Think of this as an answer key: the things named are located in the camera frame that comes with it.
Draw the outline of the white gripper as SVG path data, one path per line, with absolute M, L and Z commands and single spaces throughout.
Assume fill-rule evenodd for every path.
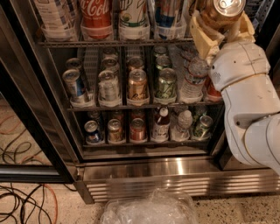
M 190 33 L 199 56 L 208 65 L 212 63 L 209 76 L 220 92 L 237 81 L 270 70 L 265 51 L 255 44 L 255 29 L 245 12 L 228 30 L 227 41 L 232 43 L 225 44 L 221 50 L 225 36 L 206 25 L 197 10 L 191 17 Z

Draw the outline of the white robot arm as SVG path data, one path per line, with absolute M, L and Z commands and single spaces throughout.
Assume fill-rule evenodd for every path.
M 280 174 L 280 99 L 247 15 L 234 23 L 228 38 L 206 25 L 197 10 L 190 28 L 224 101 L 224 126 L 233 156 L 245 165 L 263 165 Z

